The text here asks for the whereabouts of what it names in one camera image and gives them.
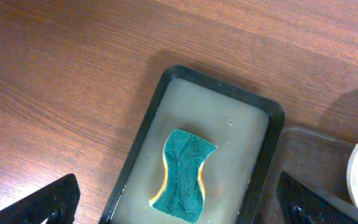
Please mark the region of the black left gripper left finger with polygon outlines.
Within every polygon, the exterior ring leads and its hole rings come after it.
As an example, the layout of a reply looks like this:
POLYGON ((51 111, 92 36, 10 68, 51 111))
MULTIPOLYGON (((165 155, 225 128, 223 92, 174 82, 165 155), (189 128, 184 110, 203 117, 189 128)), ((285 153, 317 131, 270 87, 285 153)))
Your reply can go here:
POLYGON ((67 174, 0 211, 0 223, 72 224, 80 199, 74 174, 67 174))

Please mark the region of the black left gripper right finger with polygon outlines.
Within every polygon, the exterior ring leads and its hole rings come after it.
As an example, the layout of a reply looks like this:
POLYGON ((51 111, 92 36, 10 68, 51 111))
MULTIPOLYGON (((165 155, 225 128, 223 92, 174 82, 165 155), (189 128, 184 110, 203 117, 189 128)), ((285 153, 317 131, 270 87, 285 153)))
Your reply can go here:
POLYGON ((287 172, 281 172, 276 194, 285 223, 358 224, 358 208, 324 190, 299 182, 287 172))

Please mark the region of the green yellow sponge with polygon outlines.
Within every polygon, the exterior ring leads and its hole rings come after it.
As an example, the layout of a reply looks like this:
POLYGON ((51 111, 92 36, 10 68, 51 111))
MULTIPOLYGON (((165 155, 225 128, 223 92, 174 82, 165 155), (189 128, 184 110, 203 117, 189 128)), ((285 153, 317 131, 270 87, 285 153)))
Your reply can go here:
POLYGON ((163 145, 163 183, 149 205, 171 217, 196 223, 205 201, 203 166, 216 149, 195 134, 174 129, 163 145))

